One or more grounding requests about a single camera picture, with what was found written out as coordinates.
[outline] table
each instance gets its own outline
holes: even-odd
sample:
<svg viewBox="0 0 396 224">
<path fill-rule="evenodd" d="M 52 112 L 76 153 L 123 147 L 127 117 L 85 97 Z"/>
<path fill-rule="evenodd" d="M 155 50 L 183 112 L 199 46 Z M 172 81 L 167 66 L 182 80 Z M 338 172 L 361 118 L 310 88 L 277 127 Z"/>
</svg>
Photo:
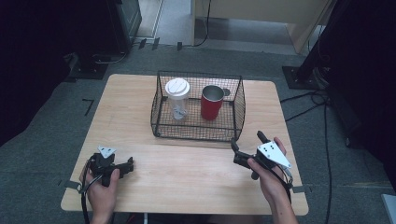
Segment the table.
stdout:
<svg viewBox="0 0 396 224">
<path fill-rule="evenodd" d="M 333 0 L 212 0 L 210 18 L 286 23 L 290 40 L 300 53 L 316 27 L 326 23 L 333 3 Z M 206 18 L 208 5 L 209 0 L 191 0 L 192 44 L 195 19 Z"/>
<path fill-rule="evenodd" d="M 267 137 L 278 136 L 288 151 L 294 185 L 301 186 L 275 84 L 245 80 L 244 89 L 247 113 L 237 142 L 240 150 L 256 152 L 261 143 L 258 130 Z M 85 161 L 99 145 L 114 147 L 116 164 L 134 157 L 134 171 L 119 182 L 116 212 L 271 214 L 259 181 L 250 178 L 250 170 L 233 163 L 230 144 L 163 139 L 152 134 L 149 122 L 155 90 L 155 76 L 110 76 L 71 180 L 78 181 Z M 306 215 L 305 194 L 292 193 L 291 198 L 296 215 Z M 62 209 L 81 210 L 80 195 L 74 189 L 65 191 Z"/>
</svg>

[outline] metal wire basket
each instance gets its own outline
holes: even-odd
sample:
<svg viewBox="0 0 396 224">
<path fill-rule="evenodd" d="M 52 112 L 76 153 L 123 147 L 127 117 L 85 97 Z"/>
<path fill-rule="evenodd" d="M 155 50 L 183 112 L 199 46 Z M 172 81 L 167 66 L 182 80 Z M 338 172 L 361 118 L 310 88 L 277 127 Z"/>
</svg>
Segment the metal wire basket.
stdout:
<svg viewBox="0 0 396 224">
<path fill-rule="evenodd" d="M 174 119 L 165 85 L 181 77 L 190 83 L 190 97 L 187 100 L 188 115 Z M 214 120 L 201 117 L 202 89 L 217 85 L 226 91 L 219 115 Z M 241 76 L 205 73 L 159 71 L 157 90 L 151 108 L 151 128 L 157 137 L 230 142 L 238 140 L 245 122 L 245 93 Z"/>
</svg>

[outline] red metal mug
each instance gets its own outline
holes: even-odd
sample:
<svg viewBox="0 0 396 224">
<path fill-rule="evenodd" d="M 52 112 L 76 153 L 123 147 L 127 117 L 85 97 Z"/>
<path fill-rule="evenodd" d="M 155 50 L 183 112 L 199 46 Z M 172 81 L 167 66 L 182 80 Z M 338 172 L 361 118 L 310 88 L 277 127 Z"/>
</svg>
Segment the red metal mug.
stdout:
<svg viewBox="0 0 396 224">
<path fill-rule="evenodd" d="M 201 96 L 201 116 L 206 120 L 215 119 L 221 109 L 224 90 L 215 85 L 205 86 Z"/>
</svg>

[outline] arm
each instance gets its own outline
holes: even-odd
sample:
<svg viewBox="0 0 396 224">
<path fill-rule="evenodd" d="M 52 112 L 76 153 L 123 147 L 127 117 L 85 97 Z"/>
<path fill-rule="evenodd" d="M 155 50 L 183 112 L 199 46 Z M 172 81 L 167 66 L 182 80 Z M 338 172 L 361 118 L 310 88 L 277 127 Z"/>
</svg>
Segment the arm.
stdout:
<svg viewBox="0 0 396 224">
<path fill-rule="evenodd" d="M 115 169 L 111 174 L 110 185 L 104 187 L 99 182 L 93 183 L 88 189 L 88 200 L 90 201 L 93 217 L 91 224 L 106 224 L 113 214 L 113 210 L 116 207 L 117 200 L 117 185 L 119 182 L 120 170 Z M 87 173 L 86 184 L 93 180 L 93 176 Z"/>
<path fill-rule="evenodd" d="M 280 142 L 277 137 L 274 140 L 282 152 L 286 155 L 286 149 L 284 148 L 282 142 Z M 274 223 L 298 223 L 291 207 L 288 195 L 279 180 L 276 179 L 276 177 L 271 174 L 271 172 L 262 168 L 253 159 L 248 159 L 247 163 L 251 169 L 257 172 L 257 174 L 260 176 L 262 193 L 270 204 Z M 277 166 L 273 168 L 273 170 L 279 176 L 283 176 L 282 171 Z"/>
</svg>

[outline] gray carpet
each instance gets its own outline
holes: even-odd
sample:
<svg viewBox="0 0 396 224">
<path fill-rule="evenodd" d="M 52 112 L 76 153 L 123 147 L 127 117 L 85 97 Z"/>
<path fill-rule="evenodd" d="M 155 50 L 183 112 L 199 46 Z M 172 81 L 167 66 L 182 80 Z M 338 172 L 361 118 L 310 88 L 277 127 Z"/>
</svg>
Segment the gray carpet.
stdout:
<svg viewBox="0 0 396 224">
<path fill-rule="evenodd" d="M 81 213 L 62 210 L 64 189 L 58 185 L 73 171 L 111 74 L 155 75 L 158 70 L 237 74 L 275 82 L 279 98 L 285 99 L 306 91 L 289 90 L 281 66 L 299 66 L 303 61 L 304 57 L 292 55 L 192 48 L 177 51 L 168 46 L 151 50 L 147 45 L 111 64 L 103 80 L 61 83 L 26 131 L 0 148 L 0 223 L 83 223 Z M 82 99 L 94 100 L 87 116 L 90 103 Z M 286 102 L 282 108 L 285 118 L 290 118 L 312 105 L 306 97 Z M 336 114 L 331 107 L 326 112 L 332 167 L 329 223 L 389 223 L 381 194 L 395 192 L 382 164 L 366 150 L 345 147 Z M 298 219 L 301 223 L 324 223 L 329 197 L 324 108 L 287 125 L 309 204 L 308 215 Z M 118 214 L 116 223 L 124 223 L 126 216 Z"/>
</svg>

